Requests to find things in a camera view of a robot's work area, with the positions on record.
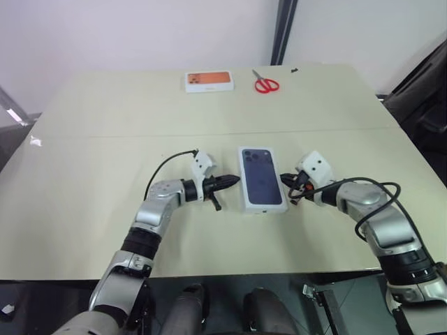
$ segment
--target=phone image on box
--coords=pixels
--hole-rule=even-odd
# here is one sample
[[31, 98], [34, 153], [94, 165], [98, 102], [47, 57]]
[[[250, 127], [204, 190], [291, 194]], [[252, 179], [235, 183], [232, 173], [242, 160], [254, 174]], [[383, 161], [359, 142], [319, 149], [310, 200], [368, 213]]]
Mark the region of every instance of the phone image on box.
[[281, 213], [287, 210], [271, 149], [239, 148], [244, 210]]

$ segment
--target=scissors blade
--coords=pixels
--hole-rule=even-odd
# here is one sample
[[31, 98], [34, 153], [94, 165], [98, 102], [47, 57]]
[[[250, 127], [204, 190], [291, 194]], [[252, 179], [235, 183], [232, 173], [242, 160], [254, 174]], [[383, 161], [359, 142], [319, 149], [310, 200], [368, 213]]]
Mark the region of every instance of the scissors blade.
[[257, 73], [255, 70], [252, 70], [253, 71], [253, 74], [258, 78], [258, 79], [264, 79], [264, 78], [262, 78], [261, 77], [261, 75], [259, 74], [259, 73]]

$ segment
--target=floor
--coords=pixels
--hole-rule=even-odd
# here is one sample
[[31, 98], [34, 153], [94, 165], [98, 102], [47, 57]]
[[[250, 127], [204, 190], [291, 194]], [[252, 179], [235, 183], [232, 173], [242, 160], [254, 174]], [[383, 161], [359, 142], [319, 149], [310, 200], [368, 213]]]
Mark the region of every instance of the floor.
[[[242, 331], [242, 300], [256, 287], [272, 290], [286, 305], [301, 334], [331, 334], [322, 307], [301, 292], [309, 277], [295, 274], [261, 274], [186, 278], [153, 278], [150, 280], [156, 312], [152, 329], [145, 334], [158, 334], [169, 308], [178, 294], [192, 283], [205, 283], [210, 291], [210, 316], [204, 334]], [[87, 308], [95, 282], [82, 283], [2, 283], [0, 304], [17, 304], [10, 322], [0, 322], [0, 334], [48, 335], [77, 313]], [[341, 281], [332, 285], [315, 285], [333, 290], [350, 334], [395, 335], [395, 323], [383, 299], [382, 275]]]

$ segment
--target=dark blue phone image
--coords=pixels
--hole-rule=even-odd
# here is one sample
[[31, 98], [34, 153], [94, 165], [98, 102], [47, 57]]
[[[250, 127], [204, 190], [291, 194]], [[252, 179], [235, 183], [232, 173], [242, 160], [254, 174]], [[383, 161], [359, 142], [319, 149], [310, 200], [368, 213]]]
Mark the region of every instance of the dark blue phone image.
[[281, 193], [270, 152], [244, 149], [242, 160], [249, 201], [252, 204], [281, 204]]

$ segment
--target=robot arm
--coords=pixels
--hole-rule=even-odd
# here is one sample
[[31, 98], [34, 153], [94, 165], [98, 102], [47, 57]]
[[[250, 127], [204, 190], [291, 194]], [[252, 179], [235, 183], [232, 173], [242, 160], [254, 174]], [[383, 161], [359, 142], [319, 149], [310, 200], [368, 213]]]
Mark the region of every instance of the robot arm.
[[205, 178], [213, 166], [211, 158], [199, 151], [193, 163], [194, 180], [160, 181], [151, 186], [121, 249], [90, 297], [89, 311], [75, 316], [54, 335], [113, 335], [138, 326], [149, 299], [147, 278], [174, 210], [186, 202], [206, 199], [220, 210], [214, 192], [239, 181], [230, 174]]
[[[306, 155], [296, 170], [298, 174], [281, 176], [291, 187], [292, 202], [296, 204], [297, 199], [304, 197], [319, 206], [335, 206], [349, 215], [359, 225], [359, 236], [379, 260], [393, 299], [404, 308], [440, 303], [443, 312], [439, 313], [439, 324], [446, 331], [446, 276], [426, 251], [411, 218], [391, 206], [383, 187], [349, 179], [335, 182], [328, 162], [317, 151]], [[294, 189], [301, 194], [293, 195]]]

